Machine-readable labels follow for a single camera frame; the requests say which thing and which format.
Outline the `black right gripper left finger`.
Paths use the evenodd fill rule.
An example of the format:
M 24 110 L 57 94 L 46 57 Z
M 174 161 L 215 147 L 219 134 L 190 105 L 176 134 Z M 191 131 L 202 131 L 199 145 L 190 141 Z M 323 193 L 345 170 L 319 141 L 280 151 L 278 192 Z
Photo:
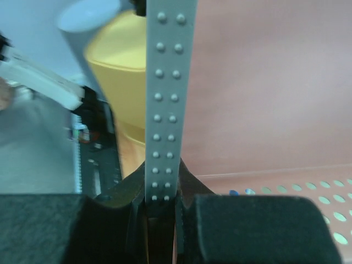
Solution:
M 144 167 L 106 194 L 1 196 L 1 263 L 146 263 Z

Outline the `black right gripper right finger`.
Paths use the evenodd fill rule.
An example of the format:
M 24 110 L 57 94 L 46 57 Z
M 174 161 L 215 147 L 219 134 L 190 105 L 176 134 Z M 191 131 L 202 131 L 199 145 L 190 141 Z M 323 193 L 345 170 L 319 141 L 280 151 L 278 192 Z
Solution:
M 217 195 L 184 163 L 175 202 L 177 263 L 342 263 L 318 207 L 300 196 Z

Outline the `pink small tray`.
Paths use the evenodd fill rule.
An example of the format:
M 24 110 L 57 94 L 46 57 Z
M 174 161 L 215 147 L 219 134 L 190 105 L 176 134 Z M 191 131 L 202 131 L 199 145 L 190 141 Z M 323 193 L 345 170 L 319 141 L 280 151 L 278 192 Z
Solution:
M 301 195 L 351 263 L 351 1 L 148 1 L 181 156 L 219 193 Z

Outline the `yellow slatted basket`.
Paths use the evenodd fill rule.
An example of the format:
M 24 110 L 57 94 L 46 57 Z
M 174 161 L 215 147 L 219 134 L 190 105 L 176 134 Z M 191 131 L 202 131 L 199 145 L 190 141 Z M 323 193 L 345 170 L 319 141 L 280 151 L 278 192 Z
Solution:
M 145 144 L 146 18 L 128 10 L 98 31 L 84 56 L 115 118 L 118 131 Z

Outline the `grey bucket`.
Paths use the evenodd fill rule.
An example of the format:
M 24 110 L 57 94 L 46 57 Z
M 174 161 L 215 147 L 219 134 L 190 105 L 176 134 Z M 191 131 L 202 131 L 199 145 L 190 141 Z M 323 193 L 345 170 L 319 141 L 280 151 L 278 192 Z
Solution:
M 120 1 L 77 1 L 66 7 L 57 20 L 57 28 L 77 60 L 88 82 L 87 86 L 100 96 L 103 93 L 84 57 L 84 50 L 97 32 L 116 17 L 120 9 Z

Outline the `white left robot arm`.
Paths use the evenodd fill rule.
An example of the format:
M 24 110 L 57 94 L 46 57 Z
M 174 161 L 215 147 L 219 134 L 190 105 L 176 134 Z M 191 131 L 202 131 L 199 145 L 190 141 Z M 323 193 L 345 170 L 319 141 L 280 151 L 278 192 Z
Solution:
M 1 36 L 1 78 L 18 82 L 53 99 L 80 116 L 89 131 L 108 133 L 103 103 L 93 89 L 41 67 L 21 54 L 4 36 Z

